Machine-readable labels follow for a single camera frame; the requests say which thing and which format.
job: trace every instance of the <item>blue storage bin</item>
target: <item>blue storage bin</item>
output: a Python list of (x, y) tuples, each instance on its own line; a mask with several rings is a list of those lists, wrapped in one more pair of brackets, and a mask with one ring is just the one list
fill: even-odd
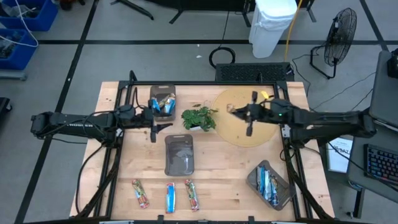
[[(6, 37), (18, 32), (21, 35), (20, 43), (35, 45), (36, 42), (30, 34), (23, 29), (0, 29), (0, 35)], [(36, 47), (29, 47), (17, 44), (8, 58), (0, 58), (0, 69), (23, 70), (29, 63)]]
[[(13, 7), (15, 0), (3, 0), (3, 3)], [(31, 31), (48, 31), (58, 13), (57, 6), (51, 0), (18, 0), (19, 5), (26, 5), (29, 8), (40, 7), (39, 15), (36, 18), (24, 18), (26, 26)], [(0, 16), (0, 22), (9, 29), (25, 29), (19, 17)]]

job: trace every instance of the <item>electric fan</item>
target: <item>electric fan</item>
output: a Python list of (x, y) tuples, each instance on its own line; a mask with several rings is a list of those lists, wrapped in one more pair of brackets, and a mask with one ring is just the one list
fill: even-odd
[[(336, 68), (346, 57), (349, 48), (354, 39), (356, 30), (356, 13), (350, 8), (346, 8), (340, 11), (337, 16), (333, 19), (333, 23), (330, 27), (326, 42), (321, 46), (314, 47), (311, 50), (310, 65), (315, 68), (322, 75), (326, 76), (327, 79), (334, 78), (336, 76)], [(329, 66), (333, 66), (333, 76), (327, 75), (325, 72), (317, 68), (313, 64), (313, 53), (318, 49), (324, 47), (325, 63)]]

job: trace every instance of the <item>wooden table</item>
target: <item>wooden table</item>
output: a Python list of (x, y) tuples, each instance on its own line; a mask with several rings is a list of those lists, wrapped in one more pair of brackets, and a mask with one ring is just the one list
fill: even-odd
[[(113, 110), (118, 82), (104, 82), (98, 98), (96, 111)], [(139, 102), (146, 105), (150, 86), (137, 86)], [(282, 149), (280, 131), (276, 131), (270, 141), (258, 147), (234, 146), (217, 135), (215, 131), (187, 131), (182, 126), (180, 116), (192, 105), (203, 103), (209, 106), (224, 90), (233, 86), (180, 86), (177, 85), (177, 118), (174, 125), (157, 135), (157, 142), (149, 140), (149, 129), (126, 130), (118, 181), (112, 211), (113, 220), (156, 220), (158, 215), (165, 215), (165, 220), (233, 220), (247, 221), (254, 216), (256, 221), (295, 220), (292, 202), (282, 211), (268, 207), (247, 185), (246, 177), (262, 160), (266, 159), (271, 166), (287, 181), (285, 162), (279, 159)], [(302, 83), (290, 82), (289, 97), (294, 105), (308, 108)], [(272, 93), (270, 86), (256, 86)], [(165, 142), (169, 134), (191, 134), (194, 141), (195, 171), (190, 177), (170, 177), (165, 175)], [(100, 144), (89, 140), (84, 160)], [(308, 147), (318, 150), (316, 141), (310, 141)], [(100, 181), (104, 161), (103, 149), (86, 165), (80, 182), (80, 208), (91, 199)], [(322, 161), (317, 153), (302, 150), (303, 168), (307, 186), (318, 203), (334, 217), (328, 186), (323, 171)], [(141, 179), (150, 206), (139, 207), (132, 179)], [(183, 184), (185, 179), (193, 179), (198, 194), (200, 210), (192, 212), (187, 191)], [(175, 213), (165, 214), (166, 183), (174, 182), (176, 187)], [(300, 213), (305, 217), (303, 198), (297, 188)], [(104, 193), (100, 215), (104, 215), (108, 191)], [(71, 215), (75, 215), (72, 205)]]

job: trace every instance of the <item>gray floor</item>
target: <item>gray floor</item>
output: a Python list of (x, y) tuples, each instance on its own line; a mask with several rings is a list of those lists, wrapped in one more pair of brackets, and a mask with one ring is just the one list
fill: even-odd
[[(79, 40), (93, 0), (86, 6), (75, 4), (70, 12), (60, 11), (49, 32), (35, 32), (40, 40)], [(122, 4), (111, 6), (100, 1), (88, 33), (88, 40), (178, 40), (221, 39), (226, 19), (225, 12), (184, 12), (170, 25), (176, 13), (155, 4), (133, 2), (153, 13), (150, 21)], [(396, 0), (366, 1), (384, 40), (398, 40), (396, 29)], [(377, 40), (359, 0), (316, 0), (313, 13), (317, 23), (301, 11), (292, 40), (325, 40), (331, 20), (338, 11), (351, 7), (357, 12), (358, 27), (355, 40)], [(247, 39), (249, 28), (243, 18), (230, 14), (226, 39)], [(139, 80), (214, 80), (215, 71), (208, 64), (209, 53), (218, 45), (85, 45), (70, 86), (64, 113), (88, 114), (95, 108), (101, 82), (127, 79), (133, 69)], [(278, 45), (269, 58), (256, 59), (248, 44), (226, 45), (236, 52), (236, 62), (281, 62), (284, 45)], [(289, 61), (309, 53), (312, 45), (291, 45)], [(393, 50), (398, 46), (388, 46)], [(3, 124), (0, 134), (0, 223), (12, 223), (24, 196), (27, 183), (39, 155), (42, 141), (29, 132), (30, 116), (53, 111), (58, 102), (65, 77), (70, 68), (77, 45), (41, 45), (26, 68), (25, 82), (0, 80), (0, 96), (12, 100), (14, 110)], [(296, 61), (299, 72), (311, 82), (308, 100), (314, 107), (352, 83), (368, 76), (376, 69), (379, 45), (354, 45), (338, 67), (333, 80), (326, 80), (309, 67), (308, 57)], [(228, 63), (230, 56), (222, 52), (215, 55), (218, 63)], [(317, 57), (315, 63), (332, 72)], [(350, 88), (344, 94), (318, 108), (320, 111), (348, 111), (373, 86), (374, 76)], [(370, 97), (357, 109), (370, 104)], [(65, 139), (84, 139), (64, 136)], [(29, 207), (26, 222), (67, 218), (75, 192), (78, 169), (85, 146), (53, 142), (42, 175)], [(336, 217), (349, 219), (345, 212), (352, 211), (356, 192), (348, 187), (328, 181)], [(398, 205), (371, 192), (366, 193), (362, 222), (393, 223), (398, 218)]]

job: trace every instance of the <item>gray tray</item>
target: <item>gray tray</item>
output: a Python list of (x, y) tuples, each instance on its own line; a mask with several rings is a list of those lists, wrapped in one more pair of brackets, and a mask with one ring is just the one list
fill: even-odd
[[(153, 85), (150, 87), (150, 99), (155, 97), (157, 101), (163, 100), (167, 95), (174, 93), (176, 96), (175, 104), (177, 104), (177, 94), (175, 93), (175, 85)], [(155, 116), (155, 121), (173, 121), (175, 120), (175, 106), (172, 110), (171, 116), (160, 117)]]
[[(258, 191), (257, 191), (257, 167), (258, 166), (265, 166), (267, 170), (271, 172), (271, 175), (273, 175), (276, 178), (276, 181), (278, 183), (278, 199), (279, 199), (279, 204), (273, 207)], [(292, 197), (296, 194), (296, 189), (294, 185), (289, 185), (269, 164), (268, 161), (264, 160), (262, 161), (259, 165), (254, 168), (252, 172), (248, 175), (247, 178), (247, 183), (250, 186), (250, 188), (255, 191), (255, 193), (271, 208), (275, 210), (282, 210), (287, 202), (289, 202)]]
[(193, 138), (190, 134), (166, 136), (166, 168), (170, 176), (191, 175), (194, 171)]

